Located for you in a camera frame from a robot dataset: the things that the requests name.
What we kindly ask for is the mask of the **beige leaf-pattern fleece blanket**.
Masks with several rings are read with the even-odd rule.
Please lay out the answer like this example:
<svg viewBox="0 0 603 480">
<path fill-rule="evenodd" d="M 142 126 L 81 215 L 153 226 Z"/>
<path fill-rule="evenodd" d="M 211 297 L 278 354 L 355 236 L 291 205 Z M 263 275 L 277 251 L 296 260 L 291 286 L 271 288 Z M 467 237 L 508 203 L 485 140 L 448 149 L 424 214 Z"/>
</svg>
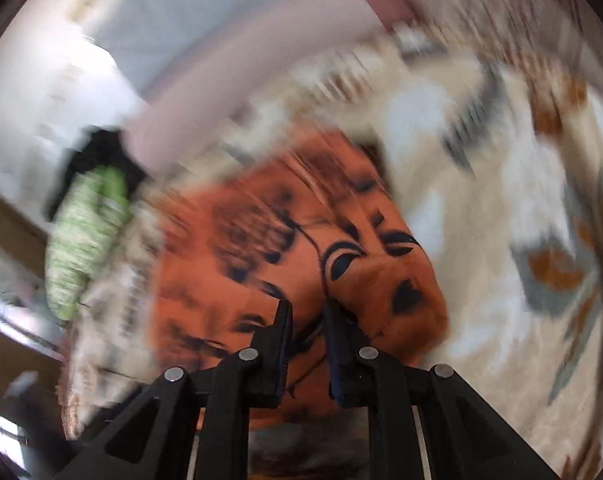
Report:
<svg viewBox="0 0 603 480">
<path fill-rule="evenodd" d="M 152 340 L 164 204 L 338 130 L 373 162 L 446 303 L 443 339 L 408 365 L 452 366 L 561 478 L 600 473 L 603 96 L 544 52 L 537 0 L 436 2 L 422 25 L 287 67 L 149 175 L 71 324 L 69 439 L 164 367 Z M 251 416 L 257 474 L 362 474 L 364 415 L 335 405 L 266 426 Z"/>
</svg>

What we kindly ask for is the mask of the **brown wooden furniture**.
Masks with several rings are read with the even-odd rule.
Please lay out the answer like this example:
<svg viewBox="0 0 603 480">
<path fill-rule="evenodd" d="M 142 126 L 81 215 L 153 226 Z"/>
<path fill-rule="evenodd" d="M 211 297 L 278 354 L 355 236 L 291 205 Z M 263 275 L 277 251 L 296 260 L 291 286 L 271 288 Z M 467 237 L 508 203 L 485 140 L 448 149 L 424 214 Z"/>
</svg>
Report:
<svg viewBox="0 0 603 480">
<path fill-rule="evenodd" d="M 0 198 L 0 400 L 20 373 L 34 370 L 53 390 L 65 334 L 47 309 L 45 234 Z"/>
</svg>

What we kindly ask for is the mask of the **grey pillow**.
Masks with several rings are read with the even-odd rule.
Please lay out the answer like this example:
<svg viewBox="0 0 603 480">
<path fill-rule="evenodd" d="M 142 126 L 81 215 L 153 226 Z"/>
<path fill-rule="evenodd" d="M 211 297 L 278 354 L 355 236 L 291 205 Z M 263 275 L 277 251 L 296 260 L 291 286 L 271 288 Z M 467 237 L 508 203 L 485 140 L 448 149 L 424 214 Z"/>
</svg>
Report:
<svg viewBox="0 0 603 480">
<path fill-rule="evenodd" d="M 91 32 L 135 93 L 148 101 L 192 52 L 274 0 L 116 0 Z"/>
</svg>

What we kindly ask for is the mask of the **orange black floral garment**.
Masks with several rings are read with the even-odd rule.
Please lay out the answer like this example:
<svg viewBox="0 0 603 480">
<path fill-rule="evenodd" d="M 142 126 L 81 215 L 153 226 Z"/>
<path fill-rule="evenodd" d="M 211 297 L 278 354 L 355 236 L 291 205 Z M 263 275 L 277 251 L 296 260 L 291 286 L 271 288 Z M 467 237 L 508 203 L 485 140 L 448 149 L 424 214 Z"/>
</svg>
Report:
<svg viewBox="0 0 603 480">
<path fill-rule="evenodd" d="M 322 334 L 336 300 L 371 345 L 405 364 L 443 339 L 448 313 L 431 262 L 364 151 L 338 130 L 228 181 L 164 204 L 152 340 L 158 363 L 216 366 L 292 306 L 283 402 L 257 426 L 335 411 Z"/>
</svg>

